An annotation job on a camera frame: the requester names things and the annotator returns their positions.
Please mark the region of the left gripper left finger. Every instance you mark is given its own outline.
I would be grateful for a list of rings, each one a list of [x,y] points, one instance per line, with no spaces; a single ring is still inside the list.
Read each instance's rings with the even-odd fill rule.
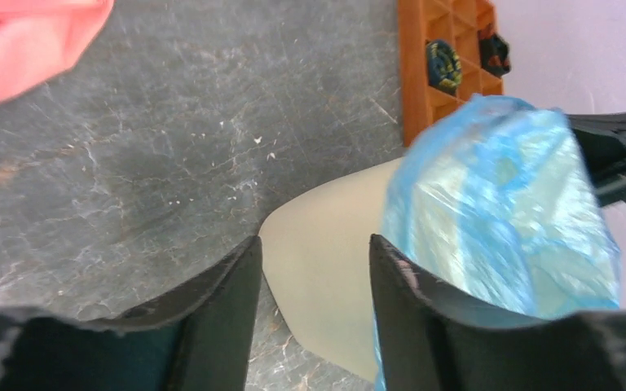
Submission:
[[[262,242],[114,319],[0,307],[0,390],[242,390]]]

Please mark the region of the blue plastic trash bag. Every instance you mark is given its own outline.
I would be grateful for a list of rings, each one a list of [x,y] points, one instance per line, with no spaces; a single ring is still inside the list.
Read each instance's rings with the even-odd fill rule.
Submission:
[[[619,249],[557,110],[477,95],[408,150],[379,235],[488,304],[536,319],[619,306]]]

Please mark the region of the beige trash bin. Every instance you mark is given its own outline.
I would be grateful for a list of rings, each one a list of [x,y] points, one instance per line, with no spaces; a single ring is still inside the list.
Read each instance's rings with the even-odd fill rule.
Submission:
[[[400,159],[317,186],[262,224],[262,269],[295,340],[373,381],[369,240],[380,230],[386,187]]]

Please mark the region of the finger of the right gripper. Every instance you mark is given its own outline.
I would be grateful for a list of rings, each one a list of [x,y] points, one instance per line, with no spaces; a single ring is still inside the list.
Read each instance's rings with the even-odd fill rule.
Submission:
[[[599,204],[626,204],[626,112],[567,118]]]

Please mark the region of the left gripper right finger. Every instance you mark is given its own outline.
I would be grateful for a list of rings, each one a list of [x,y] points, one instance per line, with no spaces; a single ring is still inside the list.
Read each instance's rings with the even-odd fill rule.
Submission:
[[[626,311],[554,320],[491,305],[369,243],[389,390],[626,390]]]

